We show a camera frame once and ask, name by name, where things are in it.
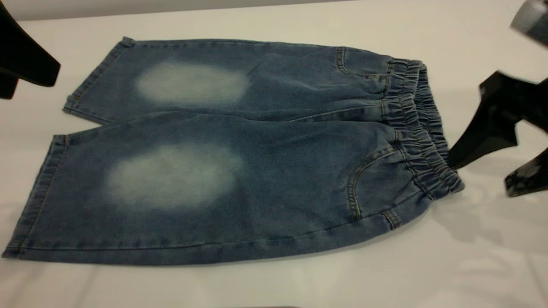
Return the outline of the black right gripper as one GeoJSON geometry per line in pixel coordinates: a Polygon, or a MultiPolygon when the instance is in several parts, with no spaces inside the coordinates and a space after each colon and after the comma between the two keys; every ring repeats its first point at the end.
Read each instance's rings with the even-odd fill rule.
{"type": "MultiPolygon", "coordinates": [[[[479,86],[481,103],[450,149],[450,166],[461,169],[479,158],[518,145],[515,125],[528,121],[548,130],[548,80],[533,83],[496,71],[479,86]]],[[[548,189],[548,149],[505,177],[507,197],[548,189]]]]}

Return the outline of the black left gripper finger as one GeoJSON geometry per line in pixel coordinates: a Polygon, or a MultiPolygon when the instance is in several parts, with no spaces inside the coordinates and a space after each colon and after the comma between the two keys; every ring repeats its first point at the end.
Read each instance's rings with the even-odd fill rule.
{"type": "Polygon", "coordinates": [[[0,69],[0,98],[11,100],[18,84],[18,75],[7,69],[0,69]]]}
{"type": "Polygon", "coordinates": [[[61,65],[28,35],[0,6],[0,68],[8,74],[40,86],[54,86],[61,65]]]}

